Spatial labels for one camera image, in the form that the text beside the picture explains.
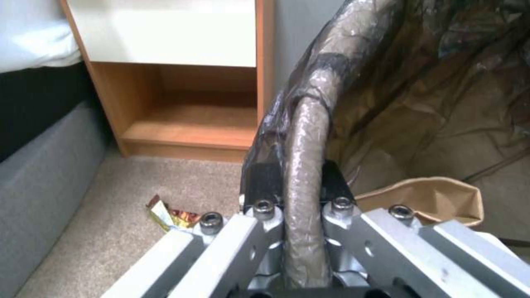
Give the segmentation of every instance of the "carpeted floor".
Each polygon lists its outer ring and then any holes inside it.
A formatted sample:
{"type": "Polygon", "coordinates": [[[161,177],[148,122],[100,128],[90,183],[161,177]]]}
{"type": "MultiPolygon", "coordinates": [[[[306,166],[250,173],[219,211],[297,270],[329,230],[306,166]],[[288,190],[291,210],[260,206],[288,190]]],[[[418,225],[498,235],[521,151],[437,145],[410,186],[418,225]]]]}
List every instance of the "carpeted floor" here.
{"type": "Polygon", "coordinates": [[[111,147],[72,221],[17,297],[99,297],[163,234],[145,204],[232,215],[241,165],[155,157],[111,147]]]}

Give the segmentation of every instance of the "plastic-wrapped hose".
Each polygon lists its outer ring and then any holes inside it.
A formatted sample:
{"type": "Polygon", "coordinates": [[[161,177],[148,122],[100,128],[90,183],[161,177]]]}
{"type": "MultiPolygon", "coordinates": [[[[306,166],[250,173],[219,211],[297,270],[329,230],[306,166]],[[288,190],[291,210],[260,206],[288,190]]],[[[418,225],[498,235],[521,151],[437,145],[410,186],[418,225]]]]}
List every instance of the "plastic-wrapped hose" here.
{"type": "Polygon", "coordinates": [[[403,10],[403,0],[348,0],[313,44],[306,91],[287,136],[285,272],[292,287],[325,287],[331,271],[320,220],[320,185],[330,117],[403,10]]]}

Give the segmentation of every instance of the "nightstand drawer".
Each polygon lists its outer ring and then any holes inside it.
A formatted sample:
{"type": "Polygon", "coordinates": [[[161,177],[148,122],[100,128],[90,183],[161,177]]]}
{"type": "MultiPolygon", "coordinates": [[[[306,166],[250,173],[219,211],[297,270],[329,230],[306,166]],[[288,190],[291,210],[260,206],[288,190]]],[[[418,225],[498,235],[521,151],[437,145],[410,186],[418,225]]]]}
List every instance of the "nightstand drawer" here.
{"type": "Polygon", "coordinates": [[[256,67],[254,0],[68,0],[93,62],[256,67]]]}

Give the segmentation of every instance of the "wooden nightstand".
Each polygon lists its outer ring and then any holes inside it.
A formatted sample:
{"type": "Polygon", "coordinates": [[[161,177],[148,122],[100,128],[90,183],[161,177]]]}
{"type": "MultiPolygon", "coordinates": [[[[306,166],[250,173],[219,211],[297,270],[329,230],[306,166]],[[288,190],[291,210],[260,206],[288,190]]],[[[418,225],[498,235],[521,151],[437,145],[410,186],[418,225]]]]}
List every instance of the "wooden nightstand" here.
{"type": "Polygon", "coordinates": [[[273,0],[61,0],[124,156],[241,161],[273,97],[273,0]]]}

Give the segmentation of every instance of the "hex socket bolt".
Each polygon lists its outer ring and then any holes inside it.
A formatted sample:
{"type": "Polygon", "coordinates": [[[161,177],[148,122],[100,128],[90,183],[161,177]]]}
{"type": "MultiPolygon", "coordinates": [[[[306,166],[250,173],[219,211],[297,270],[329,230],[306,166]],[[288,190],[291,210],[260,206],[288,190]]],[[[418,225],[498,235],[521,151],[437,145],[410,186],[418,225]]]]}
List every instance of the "hex socket bolt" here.
{"type": "Polygon", "coordinates": [[[406,205],[392,205],[388,208],[388,213],[406,226],[410,226],[414,219],[414,211],[406,205]]]}
{"type": "Polygon", "coordinates": [[[223,228],[223,216],[218,212],[204,213],[199,224],[204,235],[215,235],[223,228]]]}
{"type": "Polygon", "coordinates": [[[258,200],[252,206],[254,217],[258,221],[268,221],[274,217],[274,204],[267,199],[258,200]]]}
{"type": "Polygon", "coordinates": [[[354,203],[347,197],[337,197],[331,201],[331,211],[339,218],[352,216],[354,203]]]}

